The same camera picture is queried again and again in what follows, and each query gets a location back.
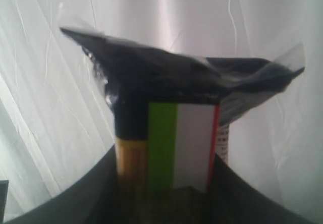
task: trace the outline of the white curtain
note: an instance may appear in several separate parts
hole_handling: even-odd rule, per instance
[[[91,63],[58,29],[64,7],[106,34],[170,51],[275,59],[302,42],[306,71],[232,124],[229,165],[323,223],[323,0],[0,0],[0,180],[6,219],[58,195],[112,146]]]

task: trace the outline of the plastic wrap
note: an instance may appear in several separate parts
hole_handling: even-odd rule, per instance
[[[223,126],[284,91],[304,71],[300,44],[270,62],[189,57],[95,31],[66,27],[61,31],[92,60],[98,86],[114,112],[121,102],[135,104],[138,100],[221,103]]]

